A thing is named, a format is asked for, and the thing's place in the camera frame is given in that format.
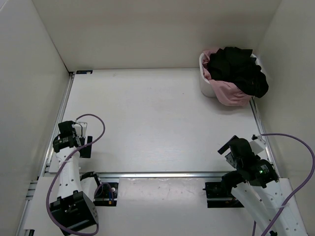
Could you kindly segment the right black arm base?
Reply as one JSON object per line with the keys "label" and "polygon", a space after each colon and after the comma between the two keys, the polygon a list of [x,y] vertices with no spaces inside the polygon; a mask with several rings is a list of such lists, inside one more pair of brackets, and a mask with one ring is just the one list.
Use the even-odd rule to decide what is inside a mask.
{"label": "right black arm base", "polygon": [[206,182],[207,208],[243,208],[244,206],[232,194],[222,189],[220,182]]}

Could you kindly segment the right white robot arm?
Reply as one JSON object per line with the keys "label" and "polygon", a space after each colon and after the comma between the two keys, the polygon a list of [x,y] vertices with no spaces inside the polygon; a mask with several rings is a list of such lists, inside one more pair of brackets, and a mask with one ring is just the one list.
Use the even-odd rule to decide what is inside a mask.
{"label": "right white robot arm", "polygon": [[265,146],[262,136],[253,135],[251,142],[233,136],[219,149],[219,154],[229,151],[225,158],[235,169],[222,176],[221,191],[244,206],[262,235],[305,236],[306,230],[289,205],[290,199],[305,183],[285,196],[273,165],[259,156]]}

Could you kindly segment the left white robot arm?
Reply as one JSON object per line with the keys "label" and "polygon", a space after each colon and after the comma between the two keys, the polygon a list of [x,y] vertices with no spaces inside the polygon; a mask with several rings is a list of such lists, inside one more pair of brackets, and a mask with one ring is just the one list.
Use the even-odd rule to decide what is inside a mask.
{"label": "left white robot arm", "polygon": [[58,193],[55,201],[47,202],[51,219],[65,236],[80,232],[98,223],[95,197],[103,192],[103,184],[95,172],[79,173],[79,159],[90,158],[91,136],[86,136],[87,123],[64,121],[59,123],[59,134],[53,140],[58,162]]}

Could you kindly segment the black trousers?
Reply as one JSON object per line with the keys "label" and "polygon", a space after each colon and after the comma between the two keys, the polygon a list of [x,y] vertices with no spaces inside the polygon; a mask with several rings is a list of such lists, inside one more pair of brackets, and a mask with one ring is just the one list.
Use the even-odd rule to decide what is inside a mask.
{"label": "black trousers", "polygon": [[225,47],[210,54],[206,69],[215,81],[233,83],[243,93],[263,97],[269,85],[261,66],[256,64],[252,49]]}

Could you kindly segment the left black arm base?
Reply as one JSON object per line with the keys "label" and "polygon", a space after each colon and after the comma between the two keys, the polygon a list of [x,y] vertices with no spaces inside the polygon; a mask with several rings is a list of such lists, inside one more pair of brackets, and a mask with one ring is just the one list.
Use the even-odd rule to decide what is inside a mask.
{"label": "left black arm base", "polygon": [[119,193],[118,178],[101,178],[101,187],[96,192],[94,204],[97,207],[116,207]]}

